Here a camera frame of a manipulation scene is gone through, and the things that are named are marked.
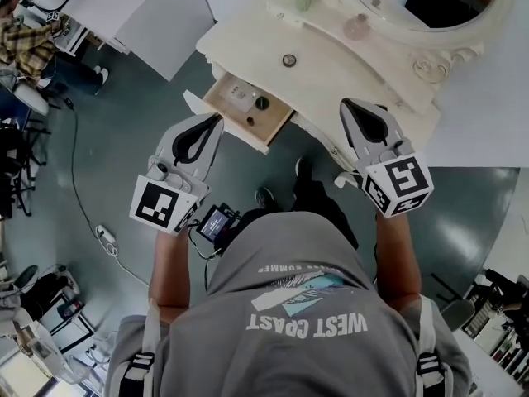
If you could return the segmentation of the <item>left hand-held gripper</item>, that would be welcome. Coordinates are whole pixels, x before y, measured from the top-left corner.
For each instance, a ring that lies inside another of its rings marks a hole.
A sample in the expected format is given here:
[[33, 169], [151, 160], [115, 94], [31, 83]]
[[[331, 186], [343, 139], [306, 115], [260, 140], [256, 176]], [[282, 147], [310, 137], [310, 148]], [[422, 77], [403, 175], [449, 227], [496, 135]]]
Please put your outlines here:
[[[180, 233], [210, 194], [201, 180], [223, 132], [224, 119], [216, 113], [191, 116], [170, 127], [156, 150], [159, 157], [151, 156], [148, 170], [137, 178], [130, 218], [168, 234]], [[190, 175], [169, 163], [187, 165]]]

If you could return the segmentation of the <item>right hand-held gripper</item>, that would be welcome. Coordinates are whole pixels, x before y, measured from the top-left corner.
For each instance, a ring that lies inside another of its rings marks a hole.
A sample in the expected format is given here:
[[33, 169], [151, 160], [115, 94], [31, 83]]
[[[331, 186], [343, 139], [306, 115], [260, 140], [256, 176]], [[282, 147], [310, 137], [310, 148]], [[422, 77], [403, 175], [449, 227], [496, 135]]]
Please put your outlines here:
[[343, 98], [340, 118], [358, 160], [357, 187], [385, 218], [420, 208], [434, 186], [427, 163], [382, 105]]

